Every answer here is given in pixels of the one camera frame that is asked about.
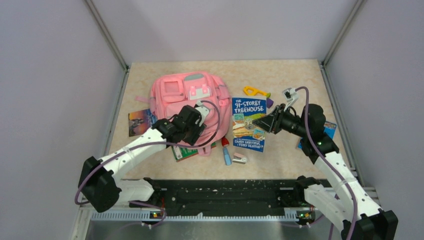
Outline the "91-Storey Treehouse book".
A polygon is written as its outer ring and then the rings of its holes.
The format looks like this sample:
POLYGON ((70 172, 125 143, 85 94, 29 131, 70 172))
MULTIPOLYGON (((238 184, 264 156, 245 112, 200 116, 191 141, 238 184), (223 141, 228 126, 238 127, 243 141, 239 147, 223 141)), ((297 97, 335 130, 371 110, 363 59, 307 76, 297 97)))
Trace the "91-Storey Treehouse book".
POLYGON ((267 114, 264 96, 239 96, 232 98, 232 144, 262 153, 265 148, 266 132, 253 121, 267 114))

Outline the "pink student backpack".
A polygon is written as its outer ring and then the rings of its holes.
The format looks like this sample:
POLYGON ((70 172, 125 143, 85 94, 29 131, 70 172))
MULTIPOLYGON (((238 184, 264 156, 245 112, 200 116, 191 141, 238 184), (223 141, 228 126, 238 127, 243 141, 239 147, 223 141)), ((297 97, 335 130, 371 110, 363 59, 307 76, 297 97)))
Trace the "pink student backpack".
POLYGON ((212 144, 221 140, 229 129, 232 115, 229 89, 219 76, 205 71, 164 75, 153 83, 148 98, 137 96, 136 100, 148 103, 158 119, 170 118, 186 105, 194 107, 205 101, 209 109, 204 121, 206 127, 195 143, 198 146, 213 137, 211 142, 197 148, 204 157, 211 154, 212 144))

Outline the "Jane Eyre book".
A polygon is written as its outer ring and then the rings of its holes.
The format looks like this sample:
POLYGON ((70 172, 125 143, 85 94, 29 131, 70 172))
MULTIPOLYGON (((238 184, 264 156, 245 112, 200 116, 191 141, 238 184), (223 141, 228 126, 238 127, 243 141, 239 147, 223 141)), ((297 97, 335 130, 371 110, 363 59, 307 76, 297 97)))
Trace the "Jane Eyre book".
POLYGON ((156 121, 157 117, 151 113, 150 109, 130 112, 128 114, 129 137, 144 134, 156 121))

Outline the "blue back-cover book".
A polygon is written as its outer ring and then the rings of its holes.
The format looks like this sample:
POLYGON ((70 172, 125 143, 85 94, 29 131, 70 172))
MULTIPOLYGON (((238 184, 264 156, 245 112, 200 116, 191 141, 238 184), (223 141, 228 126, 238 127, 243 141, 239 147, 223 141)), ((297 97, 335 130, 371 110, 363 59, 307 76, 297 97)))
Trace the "blue back-cover book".
POLYGON ((322 126, 320 126, 318 124, 312 124, 312 122, 310 122, 309 130, 313 139, 317 138, 319 135, 324 133, 328 135, 331 139, 333 139, 337 130, 337 124, 330 121, 325 121, 322 126))

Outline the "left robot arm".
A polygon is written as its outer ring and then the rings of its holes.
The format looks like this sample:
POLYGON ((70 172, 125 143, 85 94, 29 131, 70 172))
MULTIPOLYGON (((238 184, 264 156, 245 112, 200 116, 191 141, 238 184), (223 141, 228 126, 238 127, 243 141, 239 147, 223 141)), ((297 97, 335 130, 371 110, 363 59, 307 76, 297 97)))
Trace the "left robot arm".
POLYGON ((123 183, 124 176, 148 157, 177 146, 180 142, 194 147, 206 128, 210 113, 203 101, 195 106, 185 105, 171 118, 157 120, 145 133, 118 151, 96 159, 91 156, 82 165, 75 203, 80 195, 98 213, 106 212, 116 203, 143 201, 154 207, 160 202, 160 193, 150 183, 138 190, 131 183, 123 183))

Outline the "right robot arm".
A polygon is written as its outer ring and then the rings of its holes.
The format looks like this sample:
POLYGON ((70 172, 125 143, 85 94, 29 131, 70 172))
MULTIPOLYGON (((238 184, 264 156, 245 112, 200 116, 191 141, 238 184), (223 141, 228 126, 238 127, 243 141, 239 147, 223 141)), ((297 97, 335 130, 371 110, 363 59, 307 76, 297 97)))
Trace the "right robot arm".
POLYGON ((346 165, 338 146, 325 132, 324 110, 308 104, 301 116, 277 105, 253 124, 268 133, 284 130, 301 137, 302 152, 324 175, 333 193, 313 177, 300 176, 294 185, 293 200, 318 210, 339 230, 344 240, 393 240, 399 220, 392 210, 383 210, 364 190, 346 165))

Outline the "purple toy cube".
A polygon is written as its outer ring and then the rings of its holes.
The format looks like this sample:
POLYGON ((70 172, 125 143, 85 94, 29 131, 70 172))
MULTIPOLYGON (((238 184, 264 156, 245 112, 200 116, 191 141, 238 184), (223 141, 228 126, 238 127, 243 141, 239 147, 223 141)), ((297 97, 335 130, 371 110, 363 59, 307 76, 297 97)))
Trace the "purple toy cube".
POLYGON ((269 97, 266 98, 266 107, 270 109, 274 105, 274 101, 269 97))

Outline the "green picture book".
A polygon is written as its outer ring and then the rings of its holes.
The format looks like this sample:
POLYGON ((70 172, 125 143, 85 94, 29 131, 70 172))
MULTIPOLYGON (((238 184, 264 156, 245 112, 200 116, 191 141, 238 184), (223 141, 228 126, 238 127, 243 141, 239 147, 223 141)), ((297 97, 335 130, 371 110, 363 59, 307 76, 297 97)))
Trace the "green picture book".
POLYGON ((200 152, 198 149, 194 148, 183 148, 179 146, 172 147, 172 153, 176 162, 191 158, 193 156, 199 155, 201 157, 207 157, 211 154, 213 148, 216 147, 216 143, 213 142, 210 146, 202 147, 200 152))

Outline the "yellow toy triangle block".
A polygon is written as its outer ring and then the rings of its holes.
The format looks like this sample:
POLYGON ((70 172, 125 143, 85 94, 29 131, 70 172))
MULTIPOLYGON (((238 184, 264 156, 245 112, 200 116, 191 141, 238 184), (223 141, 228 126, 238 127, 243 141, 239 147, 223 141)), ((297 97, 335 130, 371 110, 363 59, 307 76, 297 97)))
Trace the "yellow toy triangle block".
POLYGON ((262 90, 255 88, 255 87, 252 87, 252 86, 245 86, 243 88, 243 92, 244 92, 245 95, 250 96, 250 97, 269 98, 271 96, 270 92, 262 91, 262 90))

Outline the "red black stamp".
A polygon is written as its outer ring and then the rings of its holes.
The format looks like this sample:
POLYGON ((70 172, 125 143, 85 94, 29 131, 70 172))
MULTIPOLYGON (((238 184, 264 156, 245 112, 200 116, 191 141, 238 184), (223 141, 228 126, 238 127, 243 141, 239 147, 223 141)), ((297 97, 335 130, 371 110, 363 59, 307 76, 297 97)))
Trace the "red black stamp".
POLYGON ((223 148, 228 147, 229 144, 230 143, 229 143, 229 141, 228 141, 228 139, 226 137, 222 137, 221 138, 221 145, 222 145, 223 148))

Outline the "white pink eraser case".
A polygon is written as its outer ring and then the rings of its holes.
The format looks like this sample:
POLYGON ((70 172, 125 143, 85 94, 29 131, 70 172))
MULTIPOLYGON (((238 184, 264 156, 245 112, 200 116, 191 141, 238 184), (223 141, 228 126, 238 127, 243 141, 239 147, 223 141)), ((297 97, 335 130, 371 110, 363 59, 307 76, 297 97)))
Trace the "white pink eraser case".
POLYGON ((237 163, 237 164, 246 164, 248 162, 248 158, 240 153, 234 153, 233 157, 232 157, 232 162, 233 163, 237 163))

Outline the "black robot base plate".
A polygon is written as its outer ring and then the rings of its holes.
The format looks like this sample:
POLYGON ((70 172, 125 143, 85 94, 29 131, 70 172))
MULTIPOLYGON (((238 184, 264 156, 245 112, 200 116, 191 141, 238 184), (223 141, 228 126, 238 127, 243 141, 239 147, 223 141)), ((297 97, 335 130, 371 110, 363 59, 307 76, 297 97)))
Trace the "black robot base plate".
POLYGON ((280 215, 285 208, 310 208, 300 197, 298 179, 158 180, 148 204, 164 207, 169 215, 280 215))

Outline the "aluminium frame rail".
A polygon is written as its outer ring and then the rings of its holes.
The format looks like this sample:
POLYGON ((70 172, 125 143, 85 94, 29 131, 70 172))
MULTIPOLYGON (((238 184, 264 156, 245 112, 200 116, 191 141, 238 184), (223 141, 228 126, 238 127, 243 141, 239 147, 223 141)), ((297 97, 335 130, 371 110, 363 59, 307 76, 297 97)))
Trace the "aluminium frame rail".
POLYGON ((124 60, 124 57, 119 50, 118 45, 116 44, 112 34, 110 33, 106 23, 104 22, 97 6, 95 5, 93 0, 82 0, 82 2, 86 5, 90 15, 92 16, 97 28, 99 29, 105 43, 107 44, 109 50, 111 51, 114 58, 118 61, 120 67, 127 72, 130 68, 129 65, 124 60))

